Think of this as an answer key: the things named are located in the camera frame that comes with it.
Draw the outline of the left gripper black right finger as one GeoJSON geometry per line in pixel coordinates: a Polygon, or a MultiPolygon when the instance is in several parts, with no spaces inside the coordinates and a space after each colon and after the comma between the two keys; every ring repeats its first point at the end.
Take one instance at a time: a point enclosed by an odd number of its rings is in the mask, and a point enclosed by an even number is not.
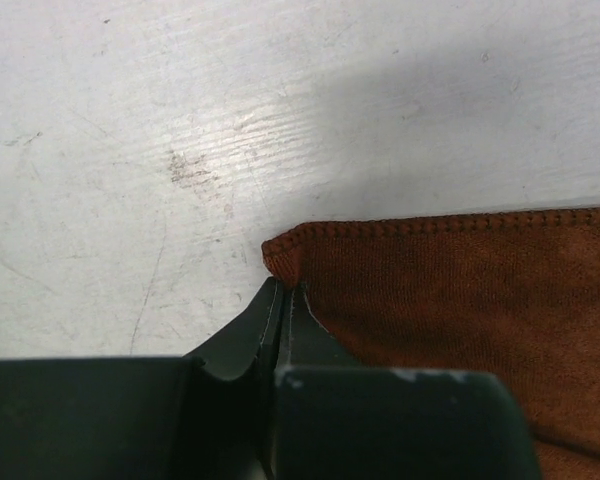
{"type": "Polygon", "coordinates": [[[339,388],[355,365],[316,320],[303,286],[285,303],[274,370],[274,475],[335,479],[342,449],[339,388]]]}

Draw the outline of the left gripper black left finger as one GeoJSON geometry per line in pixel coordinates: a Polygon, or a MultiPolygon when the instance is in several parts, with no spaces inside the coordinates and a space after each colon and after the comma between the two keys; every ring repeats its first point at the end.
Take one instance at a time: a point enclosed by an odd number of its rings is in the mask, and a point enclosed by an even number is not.
{"type": "Polygon", "coordinates": [[[185,356],[184,479],[273,477],[267,443],[284,306],[284,286],[267,279],[242,313],[185,356]]]}

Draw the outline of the rust orange towel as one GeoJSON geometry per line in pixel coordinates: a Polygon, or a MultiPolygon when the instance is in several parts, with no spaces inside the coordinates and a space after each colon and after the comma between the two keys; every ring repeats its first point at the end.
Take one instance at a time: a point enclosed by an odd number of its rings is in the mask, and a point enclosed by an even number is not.
{"type": "Polygon", "coordinates": [[[498,376],[547,479],[600,479],[600,208],[301,224],[262,246],[378,366],[498,376]]]}

